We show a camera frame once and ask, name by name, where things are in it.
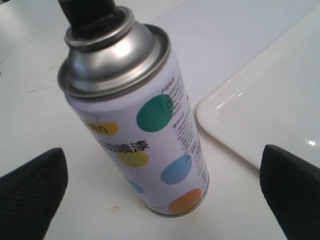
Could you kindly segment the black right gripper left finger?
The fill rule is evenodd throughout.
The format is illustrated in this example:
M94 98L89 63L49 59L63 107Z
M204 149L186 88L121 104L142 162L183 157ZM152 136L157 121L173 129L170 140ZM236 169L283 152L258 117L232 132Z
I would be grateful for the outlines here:
M0 178L0 238L45 238L68 186L64 151L52 148Z

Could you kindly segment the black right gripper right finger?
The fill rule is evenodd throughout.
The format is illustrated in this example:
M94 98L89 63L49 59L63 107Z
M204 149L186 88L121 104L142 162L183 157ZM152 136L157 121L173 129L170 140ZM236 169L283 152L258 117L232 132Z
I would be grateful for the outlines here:
M272 144L260 164L262 194L288 240L320 238L320 169Z

